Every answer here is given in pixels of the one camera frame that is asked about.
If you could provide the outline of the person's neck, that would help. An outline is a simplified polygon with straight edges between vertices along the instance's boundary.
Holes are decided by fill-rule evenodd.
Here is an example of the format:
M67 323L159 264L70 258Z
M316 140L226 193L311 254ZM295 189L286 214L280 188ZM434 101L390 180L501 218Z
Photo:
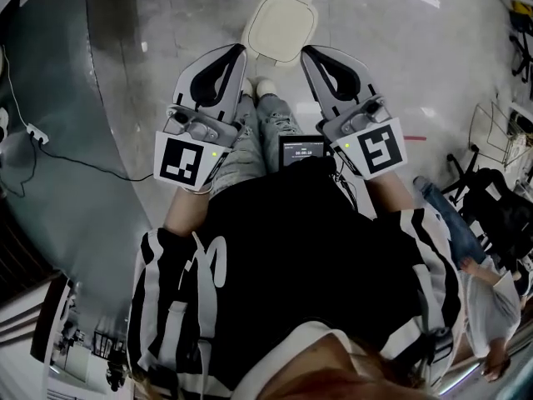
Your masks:
M387 400L394 387L357 373L346 349L327 335L293 358L264 390L270 400Z

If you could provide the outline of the person's right white shoe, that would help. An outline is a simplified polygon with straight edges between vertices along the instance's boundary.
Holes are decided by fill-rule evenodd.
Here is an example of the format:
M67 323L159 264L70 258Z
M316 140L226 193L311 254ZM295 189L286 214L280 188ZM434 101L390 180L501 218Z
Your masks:
M262 77L258 80L256 85L256 95L258 99L261 99L267 95L277 95L275 83L266 77Z

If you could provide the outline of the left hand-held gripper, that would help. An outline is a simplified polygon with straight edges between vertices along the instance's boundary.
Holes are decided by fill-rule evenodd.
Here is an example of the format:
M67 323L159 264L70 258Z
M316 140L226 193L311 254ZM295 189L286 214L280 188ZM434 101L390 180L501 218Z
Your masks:
M213 181L244 130L232 118L246 65L246 48L235 43L205 53L182 71L172 98L180 106L167 109L165 127L156 132L156 180L195 192Z

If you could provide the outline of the black white striped shirt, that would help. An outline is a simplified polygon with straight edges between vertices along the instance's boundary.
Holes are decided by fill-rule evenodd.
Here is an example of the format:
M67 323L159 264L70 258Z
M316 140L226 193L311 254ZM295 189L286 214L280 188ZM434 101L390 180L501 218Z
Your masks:
M180 237L147 232L127 332L131 370L165 398L256 400L332 335L363 375L435 389L464 321L451 235L427 207L368 218L309 157L209 200Z

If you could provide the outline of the cream pedal trash bin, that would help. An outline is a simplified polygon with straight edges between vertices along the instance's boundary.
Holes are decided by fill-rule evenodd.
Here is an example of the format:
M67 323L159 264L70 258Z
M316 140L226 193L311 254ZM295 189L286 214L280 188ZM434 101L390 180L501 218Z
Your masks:
M313 0L261 0L248 20L241 43L256 63L291 68L313 38L318 12Z

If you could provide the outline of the white power strip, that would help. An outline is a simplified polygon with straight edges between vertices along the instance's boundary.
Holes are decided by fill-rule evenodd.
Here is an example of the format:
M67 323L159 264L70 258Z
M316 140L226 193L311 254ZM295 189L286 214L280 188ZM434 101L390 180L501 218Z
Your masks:
M41 129L31 123L26 125L27 134L40 145L46 145L49 142L49 137Z

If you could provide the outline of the person's right forearm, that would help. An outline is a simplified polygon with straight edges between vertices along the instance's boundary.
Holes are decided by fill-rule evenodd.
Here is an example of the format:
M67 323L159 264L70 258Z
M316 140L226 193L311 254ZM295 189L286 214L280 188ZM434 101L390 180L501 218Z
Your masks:
M365 180L364 183L378 217L416 207L412 195L393 171Z

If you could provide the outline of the small black display device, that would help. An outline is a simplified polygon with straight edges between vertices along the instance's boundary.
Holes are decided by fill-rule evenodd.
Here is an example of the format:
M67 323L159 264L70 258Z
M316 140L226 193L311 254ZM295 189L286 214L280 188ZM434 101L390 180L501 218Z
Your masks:
M279 168L308 157L324 157L325 140L322 135L283 135L279 137Z

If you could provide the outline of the black office chair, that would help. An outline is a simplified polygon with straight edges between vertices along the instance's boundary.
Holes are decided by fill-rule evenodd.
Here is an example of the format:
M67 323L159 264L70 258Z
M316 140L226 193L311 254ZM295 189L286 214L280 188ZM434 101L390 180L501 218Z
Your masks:
M521 81L527 84L531 77L531 65L533 64L533 55L530 53L529 44L526 38L526 31L519 29L509 36L509 41L515 49L515 56L519 57L520 63L517 67L511 69L513 77L520 76Z
M533 252L533 202L512 192L500 171L488 167L475 170L478 154L479 149L475 148L466 170L453 154L446 156L459 178L441 192L456 190L461 194L468 189L460 215L468 224L480 224L493 252L501 259L501 266L514 272L517 262Z

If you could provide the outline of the light ripped jeans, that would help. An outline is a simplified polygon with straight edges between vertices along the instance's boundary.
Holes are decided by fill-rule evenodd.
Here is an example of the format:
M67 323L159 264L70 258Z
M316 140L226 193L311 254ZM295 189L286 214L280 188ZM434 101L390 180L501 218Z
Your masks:
M237 121L244 130L217 172L210 197L238 183L275 173L279 168L279 137L301 136L287 102L273 93L256 102L248 95L237 106Z

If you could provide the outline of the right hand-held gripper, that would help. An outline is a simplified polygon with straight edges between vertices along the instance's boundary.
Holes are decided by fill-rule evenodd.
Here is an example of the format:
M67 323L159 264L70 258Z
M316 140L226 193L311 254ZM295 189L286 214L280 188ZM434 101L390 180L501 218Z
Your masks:
M354 176L372 180L407 163L400 120L387 111L363 62L332 47L305 46L301 66L325 118L316 129Z

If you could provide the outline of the person's left forearm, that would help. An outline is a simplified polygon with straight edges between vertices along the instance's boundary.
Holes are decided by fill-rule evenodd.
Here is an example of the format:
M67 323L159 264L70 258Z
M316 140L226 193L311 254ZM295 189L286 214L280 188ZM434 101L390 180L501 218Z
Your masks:
M190 191L178 187L163 223L170 233L186 238L195 232L205 221L212 185L200 191Z

